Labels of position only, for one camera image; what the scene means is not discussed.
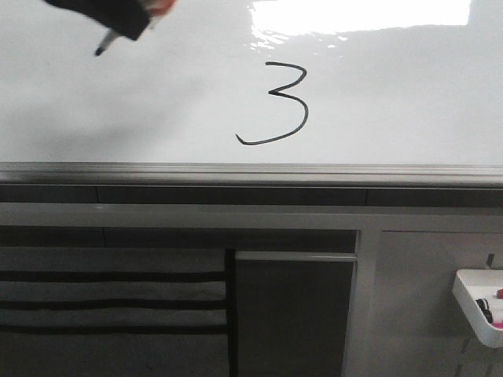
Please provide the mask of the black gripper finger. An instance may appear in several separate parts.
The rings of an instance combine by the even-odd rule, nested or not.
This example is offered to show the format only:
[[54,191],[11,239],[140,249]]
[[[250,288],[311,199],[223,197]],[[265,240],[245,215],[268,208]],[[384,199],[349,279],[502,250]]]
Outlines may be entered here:
[[88,16],[131,40],[137,40],[150,23],[145,8],[134,0],[48,0],[46,3]]

